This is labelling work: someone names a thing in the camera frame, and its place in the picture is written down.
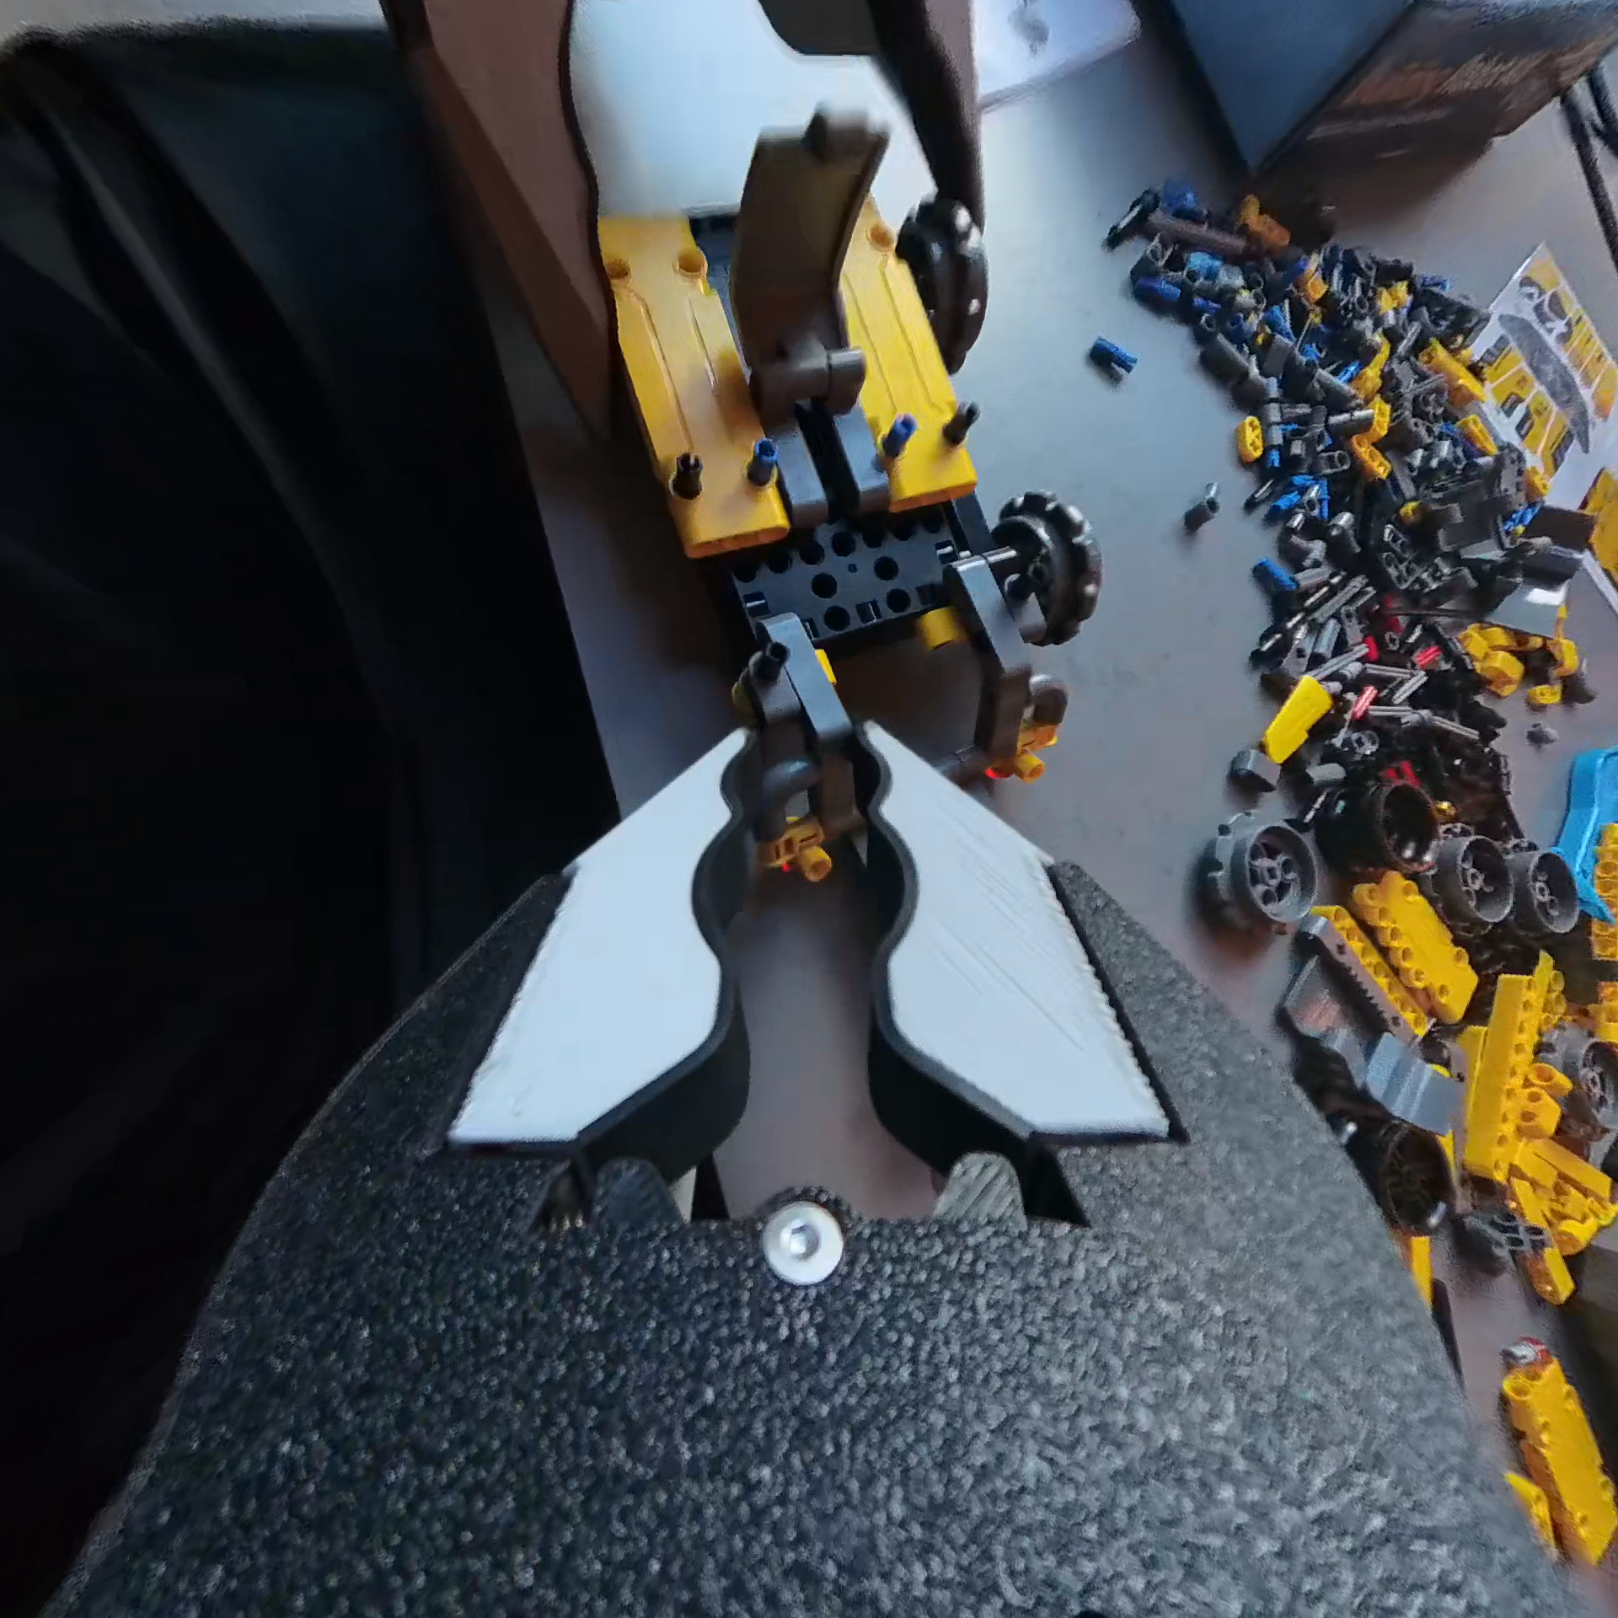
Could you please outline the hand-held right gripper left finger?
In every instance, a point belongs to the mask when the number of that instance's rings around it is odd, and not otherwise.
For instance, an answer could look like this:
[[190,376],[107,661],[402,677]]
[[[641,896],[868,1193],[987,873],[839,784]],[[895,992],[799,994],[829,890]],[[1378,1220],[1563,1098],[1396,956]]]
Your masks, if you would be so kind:
[[693,1174],[735,1129],[749,1048],[725,939],[754,881],[737,729],[596,840],[450,1123],[458,1154]]

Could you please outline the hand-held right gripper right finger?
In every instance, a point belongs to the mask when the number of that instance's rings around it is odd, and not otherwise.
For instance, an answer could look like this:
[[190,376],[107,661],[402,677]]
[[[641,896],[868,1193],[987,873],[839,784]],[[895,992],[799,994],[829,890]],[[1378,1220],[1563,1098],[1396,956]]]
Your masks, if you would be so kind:
[[1070,1147],[1166,1143],[1155,1075],[1053,860],[876,723],[858,765],[881,917],[868,1056],[881,1127],[941,1177],[991,1154],[1022,1185]]

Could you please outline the grey wheel hub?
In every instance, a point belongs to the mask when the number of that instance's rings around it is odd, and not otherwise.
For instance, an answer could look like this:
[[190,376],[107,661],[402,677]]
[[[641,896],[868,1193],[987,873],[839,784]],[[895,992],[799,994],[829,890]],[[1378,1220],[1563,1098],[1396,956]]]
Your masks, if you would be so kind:
[[1421,888],[1455,939],[1500,925],[1511,910],[1504,850],[1461,823],[1440,829]]
[[1207,840],[1199,900],[1211,919],[1245,931],[1286,935],[1321,898],[1315,844],[1278,815],[1245,811]]
[[1581,917],[1575,875],[1552,848],[1515,842],[1504,850],[1509,877],[1507,921],[1529,940],[1563,939]]

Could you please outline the yellow black toy vehicle model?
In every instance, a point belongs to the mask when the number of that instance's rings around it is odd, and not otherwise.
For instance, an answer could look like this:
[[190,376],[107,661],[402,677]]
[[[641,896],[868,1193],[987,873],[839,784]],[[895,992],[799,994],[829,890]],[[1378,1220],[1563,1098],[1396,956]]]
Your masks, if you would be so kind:
[[964,205],[897,230],[874,203],[887,131],[818,108],[768,128],[729,212],[602,216],[619,374],[679,549],[722,609],[729,698],[762,742],[754,840],[810,881],[862,825],[833,659],[914,636],[976,661],[947,781],[1032,783],[1066,690],[1034,650],[1078,636],[1101,557],[1051,494],[978,501],[978,407],[951,365],[982,324]]

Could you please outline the grey desk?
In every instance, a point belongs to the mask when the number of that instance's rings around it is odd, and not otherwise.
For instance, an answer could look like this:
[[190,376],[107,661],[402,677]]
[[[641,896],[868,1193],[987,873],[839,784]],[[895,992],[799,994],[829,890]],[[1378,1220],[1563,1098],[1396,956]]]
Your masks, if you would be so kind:
[[[1247,576],[1267,553],[1230,451],[1236,413],[1201,376],[1182,330],[1134,309],[1122,253],[1101,249],[1122,205],[1165,176],[1220,189],[1220,153],[1180,64],[1151,26],[1107,60],[989,110],[984,122],[989,303],[962,393],[984,418],[974,444],[984,503],[1032,490],[1072,499],[1097,530],[1105,588],[1097,617],[1041,653],[1068,682],[1070,707],[1043,781],[997,798],[999,813],[1047,854],[1072,860],[1247,1027],[1245,1043],[1288,1058],[1274,1004],[1292,946],[1205,925],[1193,862],[1226,808],[1226,761],[1269,711],[1247,671],[1265,601]],[[1559,106],[1548,106],[1463,168],[1413,158],[1321,183],[1348,241],[1409,257],[1492,297],[1538,245],[1569,274],[1613,343],[1613,270],[1594,224]],[[735,677],[710,598],[668,534],[629,453],[604,449],[577,420],[552,368],[487,272],[498,357],[512,392],[537,505],[579,650],[619,809],[629,813],[725,729]],[[1086,363],[1095,336],[1138,355],[1113,386]],[[1218,484],[1220,511],[1195,534],[1184,509]],[[1554,836],[1565,759],[1613,744],[1613,611],[1588,576],[1569,592],[1569,632],[1598,702],[1548,725],[1534,748],[1519,702],[1502,707],[1511,800],[1529,835]],[[908,746],[951,750],[972,717],[962,650],[883,646],[835,661],[845,702]],[[924,1170],[891,1143],[864,1093],[862,1021],[853,991],[876,917],[845,869],[818,888],[768,883],[733,933],[741,992],[764,1035],[787,1033],[760,1068],[747,1114],[718,1156],[729,1212],[775,1191],[827,1187],[870,1216],[920,1212]],[[1552,1345],[1613,1443],[1604,1368],[1511,1279],[1467,1274],[1442,1251],[1442,1276],[1482,1420],[1498,1416],[1500,1349],[1519,1335]]]

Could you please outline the instruction booklet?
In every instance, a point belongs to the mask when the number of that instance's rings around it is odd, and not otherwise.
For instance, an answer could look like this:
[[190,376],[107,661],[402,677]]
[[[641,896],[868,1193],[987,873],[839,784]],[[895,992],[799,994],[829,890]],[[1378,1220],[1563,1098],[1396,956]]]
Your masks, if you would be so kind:
[[606,216],[700,214],[741,195],[758,133],[820,108],[887,131],[874,201],[897,224],[935,191],[870,4],[587,2],[571,91]]

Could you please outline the blue cardboard box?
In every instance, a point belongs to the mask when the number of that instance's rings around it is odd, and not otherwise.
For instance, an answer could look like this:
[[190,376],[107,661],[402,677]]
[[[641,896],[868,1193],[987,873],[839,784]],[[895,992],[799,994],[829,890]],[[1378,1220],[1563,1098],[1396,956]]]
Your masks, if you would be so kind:
[[1174,2],[1249,172],[1484,149],[1613,51],[1613,2]]

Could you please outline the grey toothed rack piece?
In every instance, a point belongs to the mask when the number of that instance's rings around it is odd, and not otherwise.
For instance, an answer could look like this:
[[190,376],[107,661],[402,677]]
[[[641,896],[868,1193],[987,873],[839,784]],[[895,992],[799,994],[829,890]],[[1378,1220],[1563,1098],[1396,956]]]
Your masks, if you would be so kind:
[[1432,1137],[1453,1131],[1463,1085],[1425,1060],[1421,1039],[1334,964],[1305,958],[1278,1004],[1299,1081]]

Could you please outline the yellow wedge panel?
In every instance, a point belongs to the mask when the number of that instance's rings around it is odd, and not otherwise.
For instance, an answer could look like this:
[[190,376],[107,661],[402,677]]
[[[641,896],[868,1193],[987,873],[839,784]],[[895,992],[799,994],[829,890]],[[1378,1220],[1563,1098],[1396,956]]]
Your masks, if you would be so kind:
[[1311,731],[1332,711],[1334,692],[1315,677],[1301,677],[1269,721],[1259,750],[1269,763],[1294,757]]

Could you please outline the black tyre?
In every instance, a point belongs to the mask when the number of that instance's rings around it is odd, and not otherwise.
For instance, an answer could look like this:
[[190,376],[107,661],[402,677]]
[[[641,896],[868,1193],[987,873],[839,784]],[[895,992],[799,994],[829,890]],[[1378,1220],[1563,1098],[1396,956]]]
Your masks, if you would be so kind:
[[1434,802],[1403,779],[1365,779],[1332,790],[1311,823],[1324,863],[1342,877],[1419,877],[1432,867]]

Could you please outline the person's dark clothed legs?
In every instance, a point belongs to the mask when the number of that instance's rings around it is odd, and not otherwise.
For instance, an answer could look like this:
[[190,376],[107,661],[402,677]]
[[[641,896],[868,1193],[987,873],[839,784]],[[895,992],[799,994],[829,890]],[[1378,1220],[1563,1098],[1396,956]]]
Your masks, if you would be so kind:
[[3,45],[3,1615],[332,1085],[614,819],[462,220],[379,26]]

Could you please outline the black spoked wheel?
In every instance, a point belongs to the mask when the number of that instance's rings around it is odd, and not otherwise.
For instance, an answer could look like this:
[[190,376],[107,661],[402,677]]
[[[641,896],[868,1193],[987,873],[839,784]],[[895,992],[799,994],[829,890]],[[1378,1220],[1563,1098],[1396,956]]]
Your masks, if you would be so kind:
[[1453,1214],[1457,1187],[1440,1139],[1403,1120],[1386,1120],[1367,1162],[1371,1197],[1396,1233],[1430,1239]]

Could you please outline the heap of yellow beams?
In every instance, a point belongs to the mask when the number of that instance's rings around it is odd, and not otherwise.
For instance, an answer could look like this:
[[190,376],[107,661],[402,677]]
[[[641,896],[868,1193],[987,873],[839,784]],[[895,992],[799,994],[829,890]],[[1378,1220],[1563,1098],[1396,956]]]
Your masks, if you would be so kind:
[[[1613,914],[1613,823],[1594,887]],[[1336,966],[1461,1083],[1461,1122],[1436,1137],[1453,1170],[1453,1214],[1430,1239],[1386,1226],[1427,1308],[1440,1312],[1442,1233],[1482,1274],[1517,1272],[1542,1303],[1567,1305],[1573,1262],[1613,1233],[1613,923],[1581,910],[1577,927],[1550,940],[1523,939],[1507,919],[1453,937],[1423,879],[1380,873],[1346,906],[1313,906],[1299,952]],[[1369,1149],[1388,1118],[1301,1085],[1371,1197]]]

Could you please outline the pile of small building pieces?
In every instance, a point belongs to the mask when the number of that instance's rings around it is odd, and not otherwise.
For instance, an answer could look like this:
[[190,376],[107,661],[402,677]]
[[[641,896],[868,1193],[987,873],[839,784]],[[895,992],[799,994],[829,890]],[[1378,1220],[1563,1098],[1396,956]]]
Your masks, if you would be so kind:
[[1419,784],[1440,829],[1525,842],[1498,704],[1590,700],[1563,634],[1590,519],[1550,505],[1486,417],[1484,311],[1326,220],[1284,222],[1257,195],[1215,210],[1165,182],[1105,234],[1140,241],[1132,297],[1195,340],[1240,409],[1242,509],[1272,534],[1247,663],[1276,711],[1305,675],[1336,696],[1294,757],[1269,763],[1259,738],[1228,777],[1290,790],[1307,835],[1332,790],[1380,777]]

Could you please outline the yellow sticker sheet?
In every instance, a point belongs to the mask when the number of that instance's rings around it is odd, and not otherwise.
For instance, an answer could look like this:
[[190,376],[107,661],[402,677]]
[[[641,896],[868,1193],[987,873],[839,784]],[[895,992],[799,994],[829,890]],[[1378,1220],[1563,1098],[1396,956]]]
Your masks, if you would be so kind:
[[1488,305],[1471,345],[1484,413],[1523,451],[1550,505],[1592,517],[1590,553],[1615,580],[1615,357],[1546,245]]

